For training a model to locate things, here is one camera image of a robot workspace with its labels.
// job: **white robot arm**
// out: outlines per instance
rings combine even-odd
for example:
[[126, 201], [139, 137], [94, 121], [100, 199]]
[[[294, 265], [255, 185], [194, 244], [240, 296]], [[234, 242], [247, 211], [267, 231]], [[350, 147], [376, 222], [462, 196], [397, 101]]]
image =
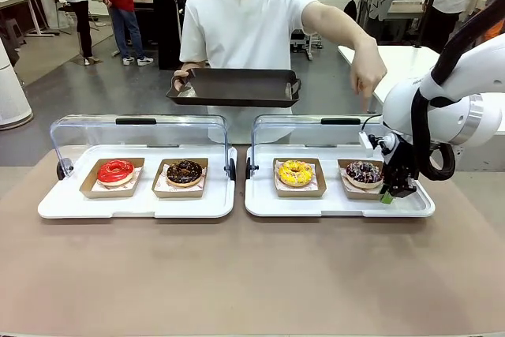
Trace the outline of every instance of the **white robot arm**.
[[[505, 35], [462, 52], [504, 17], [505, 0], [495, 0], [456, 33], [431, 73], [397, 84], [388, 94], [383, 123], [391, 133], [367, 136], [384, 157], [383, 202], [415, 192], [419, 173], [433, 181], [451, 178], [455, 152], [495, 135], [501, 107], [481, 93], [505, 92]], [[436, 150], [442, 154], [441, 169], [430, 160]]]

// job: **dark serving tray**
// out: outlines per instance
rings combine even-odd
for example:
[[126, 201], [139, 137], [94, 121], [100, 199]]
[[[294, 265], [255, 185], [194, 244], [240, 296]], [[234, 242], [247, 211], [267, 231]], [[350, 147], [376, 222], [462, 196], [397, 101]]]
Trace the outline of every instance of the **dark serving tray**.
[[292, 70], [191, 69], [180, 92], [174, 81], [166, 96], [187, 106], [287, 108], [301, 87]]

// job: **hand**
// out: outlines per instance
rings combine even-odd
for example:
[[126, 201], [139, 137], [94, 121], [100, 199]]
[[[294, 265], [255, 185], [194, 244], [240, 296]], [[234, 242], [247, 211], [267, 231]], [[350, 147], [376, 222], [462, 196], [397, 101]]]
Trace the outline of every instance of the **hand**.
[[177, 91], [181, 91], [181, 88], [184, 87], [184, 82], [181, 80], [181, 78], [186, 78], [189, 75], [189, 73], [185, 70], [175, 70], [174, 73], [174, 87]]
[[355, 48], [353, 63], [350, 67], [351, 84], [354, 93], [362, 93], [365, 99], [373, 95], [379, 82], [387, 74], [386, 66], [379, 55], [377, 43], [371, 37]]
[[110, 0], [103, 0], [103, 3], [105, 3], [105, 5], [109, 8], [112, 6], [112, 2]]

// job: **white table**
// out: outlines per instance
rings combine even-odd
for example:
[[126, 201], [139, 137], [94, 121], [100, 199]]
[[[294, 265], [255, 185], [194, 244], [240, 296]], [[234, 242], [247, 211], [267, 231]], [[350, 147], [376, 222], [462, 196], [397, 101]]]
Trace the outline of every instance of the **white table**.
[[[347, 47], [339, 47], [340, 54], [350, 64], [354, 58], [354, 51]], [[373, 92], [373, 97], [368, 107], [369, 113], [375, 113], [376, 102], [383, 104], [389, 91], [400, 81], [409, 77], [425, 75], [439, 59], [439, 54], [428, 47], [398, 47], [380, 46], [380, 57], [387, 67], [387, 75]], [[505, 94], [483, 94], [502, 107], [503, 121], [496, 134], [505, 135]]]
[[[361, 0], [358, 1], [357, 8], [360, 11], [358, 13], [358, 24], [364, 27], [368, 12], [363, 12]], [[423, 14], [422, 0], [394, 0], [387, 12], [386, 20], [419, 19], [423, 17]]]
[[0, 0], [0, 9], [14, 6], [15, 4], [27, 2], [28, 8], [30, 9], [30, 15], [32, 15], [33, 25], [35, 26], [35, 32], [28, 33], [26, 36], [29, 37], [54, 37], [54, 34], [42, 33], [40, 30], [39, 22], [37, 21], [37, 16], [33, 10], [32, 0]]

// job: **red glazed donut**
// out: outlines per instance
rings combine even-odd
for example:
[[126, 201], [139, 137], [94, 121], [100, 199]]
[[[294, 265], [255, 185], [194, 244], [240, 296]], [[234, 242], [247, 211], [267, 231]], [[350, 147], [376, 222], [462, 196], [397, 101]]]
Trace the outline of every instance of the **red glazed donut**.
[[98, 182], [106, 186], [124, 185], [133, 178], [134, 168], [130, 161], [109, 161], [98, 170]]

